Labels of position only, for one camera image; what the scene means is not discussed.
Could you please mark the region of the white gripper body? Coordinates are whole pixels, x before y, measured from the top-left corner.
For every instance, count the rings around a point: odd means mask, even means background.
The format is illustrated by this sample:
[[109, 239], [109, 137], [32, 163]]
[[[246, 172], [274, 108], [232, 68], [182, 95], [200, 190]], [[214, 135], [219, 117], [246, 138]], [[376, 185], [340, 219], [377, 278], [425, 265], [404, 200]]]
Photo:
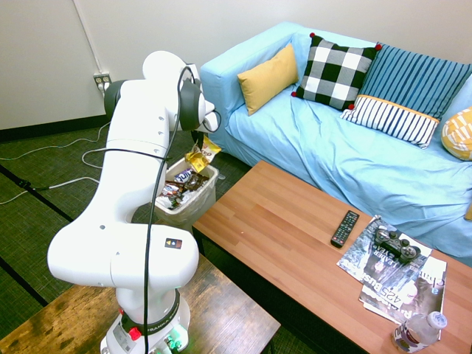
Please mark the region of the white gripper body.
[[204, 120], [200, 126], [200, 131], [204, 133], [215, 133], [221, 123], [221, 115], [213, 110], [205, 115]]

